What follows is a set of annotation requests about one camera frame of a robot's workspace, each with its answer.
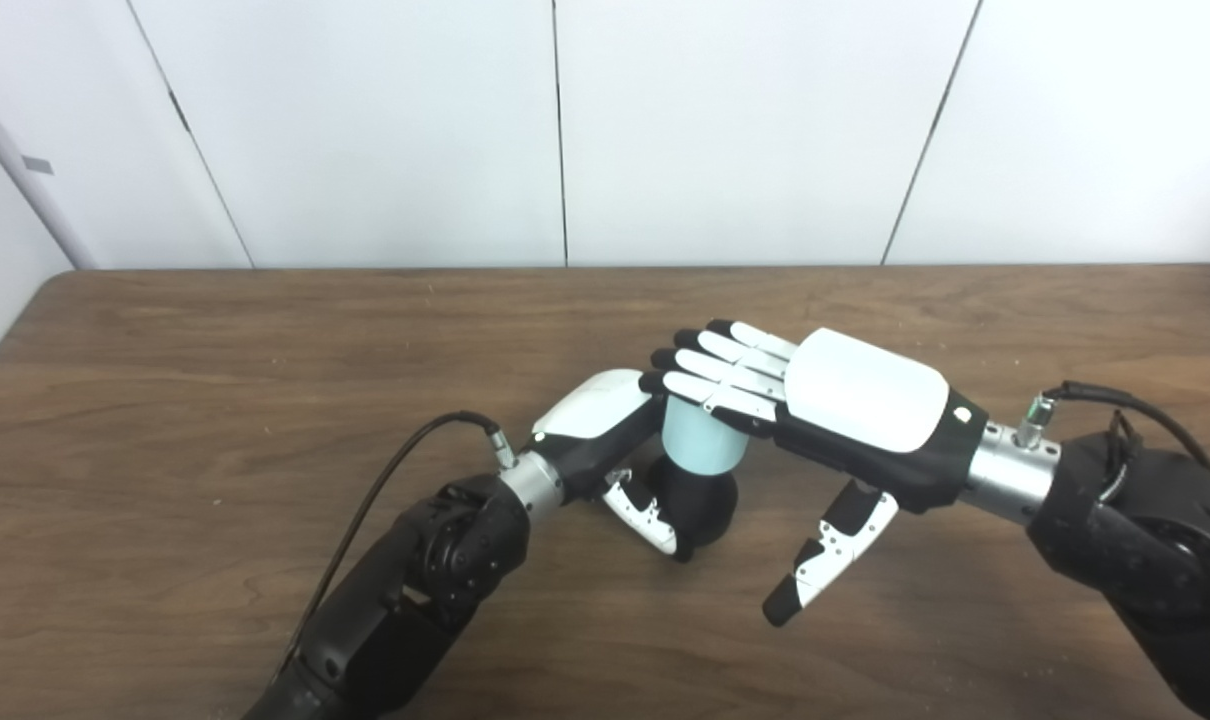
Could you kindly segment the white and black right hand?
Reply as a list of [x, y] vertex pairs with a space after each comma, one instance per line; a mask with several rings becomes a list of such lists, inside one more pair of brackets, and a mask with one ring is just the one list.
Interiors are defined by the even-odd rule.
[[849, 479], [762, 603], [783, 626], [855, 561], [898, 511], [951, 506], [989, 414], [930, 365], [822, 328], [801, 342], [711, 319], [651, 356], [643, 391]]

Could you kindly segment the white and black left hand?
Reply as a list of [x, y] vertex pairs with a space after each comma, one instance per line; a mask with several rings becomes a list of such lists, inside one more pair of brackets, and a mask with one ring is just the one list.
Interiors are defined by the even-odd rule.
[[688, 561], [692, 538], [675, 528], [657, 483], [626, 466], [663, 428], [663, 401], [643, 391], [640, 378], [611, 369], [586, 379], [532, 424], [519, 460], [532, 461], [554, 506], [601, 501], [655, 551]]

